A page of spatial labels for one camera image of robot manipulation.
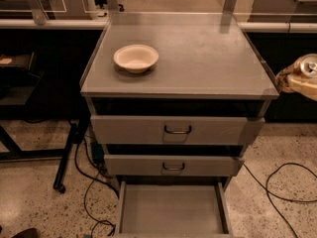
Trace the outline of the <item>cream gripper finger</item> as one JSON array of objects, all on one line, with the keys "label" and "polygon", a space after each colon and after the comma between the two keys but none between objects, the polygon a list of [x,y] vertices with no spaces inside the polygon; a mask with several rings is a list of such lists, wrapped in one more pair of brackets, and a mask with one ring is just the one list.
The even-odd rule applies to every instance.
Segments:
[{"label": "cream gripper finger", "polygon": [[289,87],[307,98],[317,101],[317,80],[299,75],[289,75],[287,77]]}]

